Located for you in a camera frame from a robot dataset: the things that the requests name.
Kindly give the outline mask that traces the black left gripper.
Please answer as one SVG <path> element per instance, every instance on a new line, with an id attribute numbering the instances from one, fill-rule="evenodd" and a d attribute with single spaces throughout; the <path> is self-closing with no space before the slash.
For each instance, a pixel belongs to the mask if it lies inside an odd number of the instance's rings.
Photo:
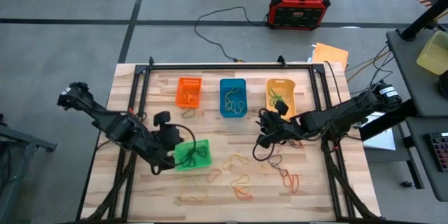
<path id="1" fill-rule="evenodd" d="M 178 165 L 174 157 L 168 156 L 168 152 L 173 151 L 176 145 L 183 143 L 183 138 L 180 137 L 177 126 L 169 123 L 170 120 L 171 115 L 168 111 L 157 113 L 153 118 L 154 126 L 160 128 L 150 133 L 150 165 L 153 175 Z"/>

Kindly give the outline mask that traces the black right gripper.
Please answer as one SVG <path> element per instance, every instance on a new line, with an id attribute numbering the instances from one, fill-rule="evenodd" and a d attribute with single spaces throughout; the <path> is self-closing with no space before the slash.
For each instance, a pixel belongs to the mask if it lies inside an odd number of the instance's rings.
<path id="1" fill-rule="evenodd" d="M 278 101 L 275 109 L 276 111 L 267 109 L 258 111 L 260 119 L 258 124 L 262 134 L 258 136 L 257 144 L 262 147 L 269 147 L 271 144 L 282 144 L 284 141 L 301 140 L 298 124 L 296 122 L 288 122 L 282 118 L 288 112 L 287 105 L 282 101 Z"/>

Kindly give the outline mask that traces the green rubber band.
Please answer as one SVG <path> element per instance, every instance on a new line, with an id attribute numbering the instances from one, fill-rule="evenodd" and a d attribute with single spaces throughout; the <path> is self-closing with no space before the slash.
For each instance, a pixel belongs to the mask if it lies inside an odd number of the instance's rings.
<path id="1" fill-rule="evenodd" d="M 267 92 L 269 95 L 269 105 L 275 107 L 277 102 L 284 102 L 284 99 L 281 95 L 277 94 L 272 88 L 270 88 Z"/>

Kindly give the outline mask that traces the yellow rubber band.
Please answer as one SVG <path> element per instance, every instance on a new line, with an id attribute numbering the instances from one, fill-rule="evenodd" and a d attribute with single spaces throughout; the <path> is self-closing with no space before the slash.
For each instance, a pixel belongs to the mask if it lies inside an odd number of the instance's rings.
<path id="1" fill-rule="evenodd" d="M 243 165 L 247 165 L 249 163 L 249 159 L 240 153 L 232 154 L 224 163 L 221 165 L 223 170 L 231 170 L 233 163 L 239 162 Z"/>
<path id="2" fill-rule="evenodd" d="M 249 175 L 241 175 L 239 178 L 230 182 L 230 186 L 233 189 L 245 189 L 251 187 L 251 178 Z"/>
<path id="3" fill-rule="evenodd" d="M 202 203 L 209 196 L 209 191 L 201 184 L 203 181 L 203 176 L 183 177 L 181 179 L 179 196 L 174 200 L 174 203 L 178 206 L 189 201 Z"/>
<path id="4" fill-rule="evenodd" d="M 230 95 L 238 93 L 239 88 L 233 87 L 230 91 L 228 91 L 225 95 L 225 105 L 233 104 L 234 102 L 231 100 Z"/>
<path id="5" fill-rule="evenodd" d="M 233 112 L 235 114 L 241 114 L 244 110 L 245 103 L 243 101 L 238 101 L 235 103 L 230 99 L 225 100 L 225 110 Z"/>

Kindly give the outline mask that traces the yellow plastic bin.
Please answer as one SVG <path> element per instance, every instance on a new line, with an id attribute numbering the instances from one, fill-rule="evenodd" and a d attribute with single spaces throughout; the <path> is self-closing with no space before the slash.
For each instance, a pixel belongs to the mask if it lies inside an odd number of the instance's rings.
<path id="1" fill-rule="evenodd" d="M 275 79 L 271 78 L 266 83 L 266 108 L 271 111 L 276 109 L 269 104 L 270 97 L 267 94 L 268 90 L 272 88 L 278 95 L 283 97 L 284 103 L 288 107 L 288 112 L 282 118 L 288 120 L 296 115 L 295 111 L 295 82 L 290 79 Z"/>

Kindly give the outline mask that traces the green slotted plastic basket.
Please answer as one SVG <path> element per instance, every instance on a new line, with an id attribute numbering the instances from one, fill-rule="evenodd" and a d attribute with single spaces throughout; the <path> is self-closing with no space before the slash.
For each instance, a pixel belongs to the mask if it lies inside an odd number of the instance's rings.
<path id="1" fill-rule="evenodd" d="M 207 139 L 193 142 L 185 142 L 174 149 L 176 170 L 187 171 L 191 169 L 208 167 L 211 165 L 211 153 Z"/>

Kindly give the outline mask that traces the black cables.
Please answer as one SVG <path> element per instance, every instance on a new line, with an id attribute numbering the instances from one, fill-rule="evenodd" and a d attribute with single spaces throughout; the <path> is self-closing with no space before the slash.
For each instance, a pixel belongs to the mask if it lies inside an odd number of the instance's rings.
<path id="1" fill-rule="evenodd" d="M 283 161 L 283 157 L 279 154 L 271 155 L 267 161 L 270 166 L 279 172 L 282 178 L 288 177 L 289 173 L 287 169 L 281 167 L 281 162 Z"/>

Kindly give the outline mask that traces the large orange rubber band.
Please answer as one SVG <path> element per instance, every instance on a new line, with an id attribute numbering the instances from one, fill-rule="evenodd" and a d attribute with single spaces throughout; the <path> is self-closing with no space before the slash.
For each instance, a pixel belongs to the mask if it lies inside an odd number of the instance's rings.
<path id="1" fill-rule="evenodd" d="M 251 201 L 253 199 L 250 186 L 237 185 L 234 187 L 234 194 L 239 200 Z"/>

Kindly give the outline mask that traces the blue plastic bin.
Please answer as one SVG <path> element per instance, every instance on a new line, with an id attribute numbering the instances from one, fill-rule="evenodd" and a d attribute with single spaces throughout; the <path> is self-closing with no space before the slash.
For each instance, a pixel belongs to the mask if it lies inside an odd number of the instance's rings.
<path id="1" fill-rule="evenodd" d="M 233 87 L 239 88 L 238 93 L 231 94 L 232 101 L 237 103 L 243 101 L 245 103 L 244 110 L 241 114 L 235 114 L 225 110 L 225 95 Z M 224 118 L 242 118 L 248 111 L 247 96 L 246 96 L 246 81 L 243 78 L 226 78 L 220 80 L 220 113 Z"/>

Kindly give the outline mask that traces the orange folder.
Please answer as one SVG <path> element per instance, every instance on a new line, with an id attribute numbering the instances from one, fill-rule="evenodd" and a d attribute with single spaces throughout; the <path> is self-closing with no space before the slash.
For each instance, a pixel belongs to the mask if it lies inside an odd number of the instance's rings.
<path id="1" fill-rule="evenodd" d="M 348 66 L 349 52 L 340 48 L 332 47 L 323 43 L 316 43 L 311 56 L 312 62 L 339 62 L 343 70 Z"/>

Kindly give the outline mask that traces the red portable power station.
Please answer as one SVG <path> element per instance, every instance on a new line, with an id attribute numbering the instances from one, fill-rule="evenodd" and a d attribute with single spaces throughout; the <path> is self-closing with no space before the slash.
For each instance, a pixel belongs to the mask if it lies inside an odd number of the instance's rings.
<path id="1" fill-rule="evenodd" d="M 314 30 L 321 25 L 330 0 L 271 0 L 267 26 L 271 29 Z"/>

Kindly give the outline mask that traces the white paper sheet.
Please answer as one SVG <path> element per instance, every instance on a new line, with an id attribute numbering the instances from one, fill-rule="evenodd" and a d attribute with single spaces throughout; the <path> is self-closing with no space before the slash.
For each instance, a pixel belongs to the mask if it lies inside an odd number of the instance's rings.
<path id="1" fill-rule="evenodd" d="M 370 114 L 367 117 L 367 122 L 363 123 L 360 128 L 362 129 L 364 126 L 366 126 L 368 123 L 371 123 L 372 121 L 378 119 L 379 117 L 383 116 L 384 113 L 381 112 L 374 112 Z M 363 146 L 366 148 L 376 148 L 376 149 L 382 149 L 387 151 L 395 151 L 396 145 L 393 138 L 393 131 L 391 128 L 383 131 L 382 133 L 371 137 L 370 139 L 364 140 Z"/>

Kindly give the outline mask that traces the grey metal stand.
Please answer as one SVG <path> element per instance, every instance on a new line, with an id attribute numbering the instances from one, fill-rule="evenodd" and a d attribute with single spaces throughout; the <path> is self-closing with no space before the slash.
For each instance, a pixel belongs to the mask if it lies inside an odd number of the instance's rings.
<path id="1" fill-rule="evenodd" d="M 54 152 L 57 144 L 10 128 L 0 113 L 0 224 L 6 224 L 17 201 L 20 182 L 35 152 Z"/>

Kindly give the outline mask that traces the black keyboard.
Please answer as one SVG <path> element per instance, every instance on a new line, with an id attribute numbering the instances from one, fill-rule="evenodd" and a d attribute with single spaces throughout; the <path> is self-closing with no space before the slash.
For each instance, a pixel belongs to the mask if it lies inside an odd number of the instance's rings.
<path id="1" fill-rule="evenodd" d="M 448 132 L 425 134 L 426 145 L 439 172 L 448 172 Z"/>

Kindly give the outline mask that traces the black pole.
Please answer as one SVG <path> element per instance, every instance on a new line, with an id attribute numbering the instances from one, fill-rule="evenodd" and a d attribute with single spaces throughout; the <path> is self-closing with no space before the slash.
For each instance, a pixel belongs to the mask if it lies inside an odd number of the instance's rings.
<path id="1" fill-rule="evenodd" d="M 438 0 L 424 14 L 417 18 L 408 28 L 400 31 L 399 35 L 403 40 L 413 41 L 416 35 L 436 17 L 441 15 L 448 8 L 448 0 Z"/>

